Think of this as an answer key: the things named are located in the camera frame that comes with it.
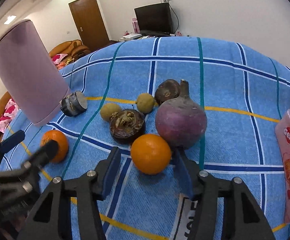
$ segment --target blue tablecloth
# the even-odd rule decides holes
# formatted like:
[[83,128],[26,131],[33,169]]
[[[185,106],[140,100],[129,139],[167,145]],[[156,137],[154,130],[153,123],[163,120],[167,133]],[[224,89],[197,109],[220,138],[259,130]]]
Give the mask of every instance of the blue tablecloth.
[[[42,190],[51,177],[79,177],[105,159],[112,146],[122,149],[112,192],[99,202],[108,239],[185,239],[187,227],[190,228],[195,205],[181,194],[173,167],[168,166],[156,176],[140,173],[131,160],[130,146],[117,144],[111,138],[109,124],[97,112],[103,98],[131,108],[129,100],[135,101],[144,92],[154,95],[158,85],[168,78],[187,80],[191,98],[199,104],[204,102],[208,118],[205,169],[219,178],[241,177],[270,226],[283,223],[285,179],[274,127],[280,115],[290,108],[289,67],[238,43],[168,37],[114,44],[79,59],[60,73],[72,91],[80,90],[92,97],[87,111],[77,117],[59,112],[41,129],[20,111],[10,127],[12,131],[26,132],[24,144],[30,152],[39,147],[42,134],[48,130],[58,129],[67,136],[69,154],[64,162],[45,167],[48,175],[41,174]],[[146,116],[146,133],[157,133],[156,111],[157,108]],[[93,115],[69,162],[82,128]],[[10,133],[8,129],[4,138]],[[198,162],[200,149],[204,149],[201,143],[204,142],[186,151],[188,158]],[[20,166],[28,157],[25,145],[20,144],[5,155],[1,171]],[[219,199],[215,239],[221,235],[222,208],[223,201]],[[73,239],[79,239],[74,204],[72,231]],[[275,237],[285,240],[289,232],[290,227],[284,227],[275,232]]]

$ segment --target metal screw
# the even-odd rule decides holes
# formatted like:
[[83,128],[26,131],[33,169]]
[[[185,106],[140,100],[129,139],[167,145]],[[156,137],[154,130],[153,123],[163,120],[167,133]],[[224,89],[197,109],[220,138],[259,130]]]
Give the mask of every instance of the metal screw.
[[29,169],[31,167],[31,163],[29,161],[23,164],[24,168]]
[[27,181],[23,184],[23,189],[27,192],[30,193],[33,189],[32,185]]
[[239,177],[234,177],[234,182],[237,184],[241,184],[243,182],[243,180]]
[[61,180],[62,180],[61,177],[55,177],[53,179],[53,183],[57,184],[57,183],[61,182]]
[[200,172],[199,172],[199,175],[202,176],[202,177],[207,177],[208,174],[209,174],[209,173],[208,173],[207,171],[200,171]]
[[96,175],[96,171],[94,171],[94,170],[90,170],[90,171],[88,171],[88,172],[86,173],[86,175],[87,175],[88,177],[94,177],[94,176]]

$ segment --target orange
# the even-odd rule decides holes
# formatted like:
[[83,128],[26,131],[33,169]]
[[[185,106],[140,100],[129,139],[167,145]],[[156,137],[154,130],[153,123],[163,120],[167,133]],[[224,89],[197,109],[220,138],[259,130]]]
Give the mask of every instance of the orange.
[[51,160],[53,163],[59,163],[65,159],[68,152],[68,141],[66,136],[58,130],[50,130],[43,134],[41,139],[41,147],[46,144],[49,140],[57,141],[58,152],[54,159]]
[[155,175],[162,172],[171,159],[168,143],[156,134],[144,134],[132,144],[131,157],[143,173]]

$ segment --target pink trash can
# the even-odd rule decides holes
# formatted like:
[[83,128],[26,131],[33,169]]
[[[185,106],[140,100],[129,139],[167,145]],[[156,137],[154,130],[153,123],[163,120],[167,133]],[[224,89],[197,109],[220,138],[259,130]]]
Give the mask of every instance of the pink trash can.
[[47,124],[70,92],[31,20],[22,20],[0,38],[0,78],[35,126]]

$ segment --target wooden door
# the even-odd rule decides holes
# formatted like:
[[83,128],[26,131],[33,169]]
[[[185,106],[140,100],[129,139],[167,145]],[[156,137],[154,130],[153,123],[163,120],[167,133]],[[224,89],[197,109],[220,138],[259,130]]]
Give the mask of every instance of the wooden door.
[[96,0],[76,0],[69,3],[74,22],[84,45],[90,51],[109,44],[108,35]]

